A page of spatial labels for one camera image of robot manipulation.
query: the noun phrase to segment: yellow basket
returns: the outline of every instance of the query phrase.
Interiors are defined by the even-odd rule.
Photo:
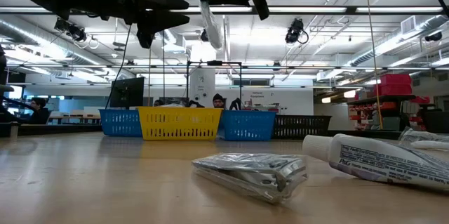
[[[145,140],[214,140],[221,109],[139,107]]]

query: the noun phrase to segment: white bottle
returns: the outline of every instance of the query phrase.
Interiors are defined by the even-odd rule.
[[[449,163],[431,155],[380,140],[337,134],[307,136],[303,154],[366,180],[449,190]]]

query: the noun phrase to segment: blue basket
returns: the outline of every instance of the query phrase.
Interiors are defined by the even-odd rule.
[[[270,140],[276,112],[230,111],[222,114],[225,140]]]
[[[103,133],[107,136],[142,137],[139,111],[100,110]]]

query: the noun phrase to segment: tube cap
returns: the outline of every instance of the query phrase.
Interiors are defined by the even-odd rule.
[[[321,161],[329,162],[330,142],[332,137],[306,136],[302,143],[302,153]]]

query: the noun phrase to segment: foil package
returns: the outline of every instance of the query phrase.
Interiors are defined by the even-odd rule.
[[[305,159],[286,154],[217,154],[194,160],[194,172],[240,194],[275,204],[306,181]]]

